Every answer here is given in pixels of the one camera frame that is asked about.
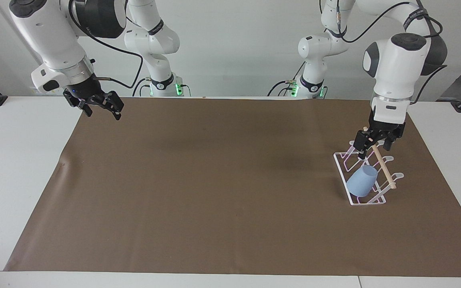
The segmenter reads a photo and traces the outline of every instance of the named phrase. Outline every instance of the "blue cup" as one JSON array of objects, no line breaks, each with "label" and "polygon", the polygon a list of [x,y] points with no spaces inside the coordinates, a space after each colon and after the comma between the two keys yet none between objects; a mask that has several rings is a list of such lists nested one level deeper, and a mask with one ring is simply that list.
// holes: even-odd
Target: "blue cup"
[{"label": "blue cup", "polygon": [[346,182],[348,192],[357,197],[368,195],[377,177],[378,171],[375,168],[369,165],[362,165]]}]

